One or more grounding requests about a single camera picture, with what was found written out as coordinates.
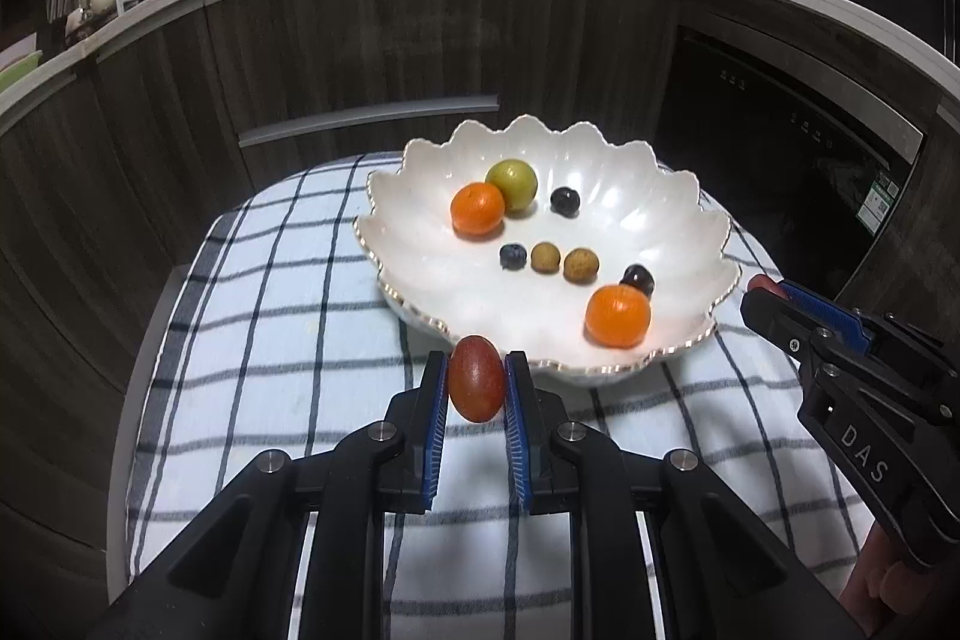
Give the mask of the person's right hand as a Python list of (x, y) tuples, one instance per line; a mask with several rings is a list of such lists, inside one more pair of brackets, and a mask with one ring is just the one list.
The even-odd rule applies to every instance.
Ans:
[(866, 638), (957, 638), (958, 548), (918, 569), (874, 523), (839, 602)]

